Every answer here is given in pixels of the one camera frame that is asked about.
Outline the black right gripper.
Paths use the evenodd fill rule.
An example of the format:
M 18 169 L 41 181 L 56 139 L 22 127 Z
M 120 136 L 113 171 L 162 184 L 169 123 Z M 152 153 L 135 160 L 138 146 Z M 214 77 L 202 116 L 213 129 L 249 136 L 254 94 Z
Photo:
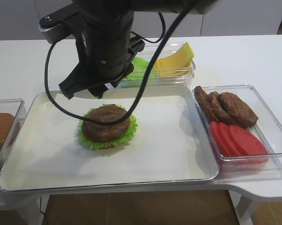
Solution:
M 88 90 L 102 98 L 106 84 L 116 87 L 130 72 L 132 60 L 143 50 L 140 38 L 130 38 L 135 9 L 130 0 L 75 0 L 82 17 L 77 37 L 79 63 L 59 84 L 60 91 L 71 99 Z

